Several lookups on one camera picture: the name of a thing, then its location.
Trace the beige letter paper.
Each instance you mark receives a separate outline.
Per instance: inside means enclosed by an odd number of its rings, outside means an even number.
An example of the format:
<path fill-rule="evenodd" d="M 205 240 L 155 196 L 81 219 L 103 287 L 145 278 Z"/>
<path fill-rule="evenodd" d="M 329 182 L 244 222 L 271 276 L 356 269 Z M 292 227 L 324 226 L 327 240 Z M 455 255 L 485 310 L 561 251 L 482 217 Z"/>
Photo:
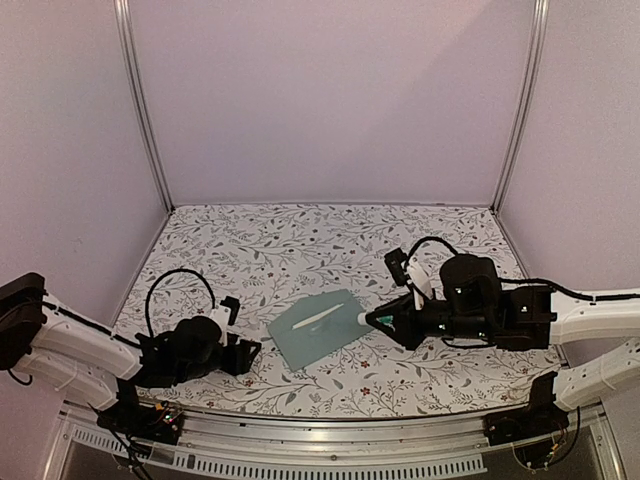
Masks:
<path fill-rule="evenodd" d="M 332 307 L 330 307 L 330 308 L 328 308 L 328 309 L 326 309 L 324 311 L 321 311 L 321 312 L 319 312 L 317 314 L 314 314 L 314 315 L 312 315 L 310 317 L 307 317 L 304 320 L 301 320 L 301 321 L 297 322 L 296 324 L 294 324 L 291 327 L 291 329 L 292 330 L 297 330 L 297 329 L 301 329 L 301 328 L 304 328 L 306 326 L 309 326 L 311 324 L 314 324 L 314 323 L 324 319 L 325 317 L 331 315 L 333 312 L 341 309 L 343 306 L 344 306 L 343 303 L 336 304 L 336 305 L 334 305 L 334 306 L 332 306 Z"/>

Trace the teal blue envelope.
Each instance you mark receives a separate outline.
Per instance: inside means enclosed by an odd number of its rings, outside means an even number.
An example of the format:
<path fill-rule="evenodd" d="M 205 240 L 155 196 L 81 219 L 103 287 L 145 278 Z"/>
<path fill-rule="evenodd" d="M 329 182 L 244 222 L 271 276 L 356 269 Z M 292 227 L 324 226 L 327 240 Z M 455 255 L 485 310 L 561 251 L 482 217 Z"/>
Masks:
<path fill-rule="evenodd" d="M 339 303 L 344 306 L 324 319 L 291 329 L 297 322 Z M 365 310 L 349 290 L 336 290 L 296 301 L 267 329 L 289 370 L 295 372 L 369 334 L 372 328 L 357 322 L 357 315 L 362 312 Z"/>

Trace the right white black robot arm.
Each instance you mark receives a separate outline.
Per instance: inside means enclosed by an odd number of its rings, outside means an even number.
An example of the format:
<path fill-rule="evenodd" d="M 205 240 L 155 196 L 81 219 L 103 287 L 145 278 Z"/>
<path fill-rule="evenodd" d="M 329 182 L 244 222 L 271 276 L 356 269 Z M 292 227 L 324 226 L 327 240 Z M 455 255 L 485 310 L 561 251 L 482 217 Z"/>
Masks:
<path fill-rule="evenodd" d="M 385 258 L 393 280 L 408 293 L 358 322 L 407 350 L 427 338 L 464 340 L 511 352 L 618 338 L 619 347 L 582 365 L 552 374 L 544 397 L 517 415 L 517 427 L 537 436 L 556 408 L 571 411 L 639 383 L 639 295 L 633 291 L 571 291 L 545 279 L 502 279 L 488 257 L 456 254 L 439 270 L 437 295 L 422 266 L 401 251 Z"/>

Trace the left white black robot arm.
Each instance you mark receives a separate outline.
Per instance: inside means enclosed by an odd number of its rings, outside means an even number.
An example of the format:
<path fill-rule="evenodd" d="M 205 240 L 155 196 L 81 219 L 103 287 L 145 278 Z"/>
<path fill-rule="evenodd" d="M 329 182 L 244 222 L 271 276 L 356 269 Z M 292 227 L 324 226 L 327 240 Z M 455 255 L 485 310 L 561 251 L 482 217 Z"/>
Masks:
<path fill-rule="evenodd" d="M 148 412 L 131 397 L 215 371 L 244 375 L 261 350 L 230 332 L 240 304 L 214 303 L 207 316 L 182 319 L 159 334 L 130 340 L 71 309 L 30 272 L 1 287 L 1 368 L 24 385 L 42 379 L 68 398 L 105 411 L 128 434 L 148 426 Z"/>

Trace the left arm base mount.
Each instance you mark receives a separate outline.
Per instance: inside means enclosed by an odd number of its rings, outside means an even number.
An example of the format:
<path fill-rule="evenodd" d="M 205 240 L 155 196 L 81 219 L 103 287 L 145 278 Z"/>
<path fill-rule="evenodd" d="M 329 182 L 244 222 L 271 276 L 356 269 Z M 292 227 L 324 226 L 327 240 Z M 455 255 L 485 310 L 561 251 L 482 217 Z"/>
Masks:
<path fill-rule="evenodd" d="M 97 411 L 97 425 L 127 439 L 177 445 L 184 419 L 175 410 L 118 401 Z"/>

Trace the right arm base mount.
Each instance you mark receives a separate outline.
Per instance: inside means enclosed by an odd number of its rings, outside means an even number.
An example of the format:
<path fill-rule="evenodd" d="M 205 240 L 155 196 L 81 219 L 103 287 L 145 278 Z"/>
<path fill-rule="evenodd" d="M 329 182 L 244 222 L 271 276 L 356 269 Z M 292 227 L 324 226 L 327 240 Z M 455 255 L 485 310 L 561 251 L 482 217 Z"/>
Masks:
<path fill-rule="evenodd" d="M 491 446 L 547 435 L 569 426 L 569 414 L 551 404 L 522 407 L 483 417 L 483 433 Z"/>

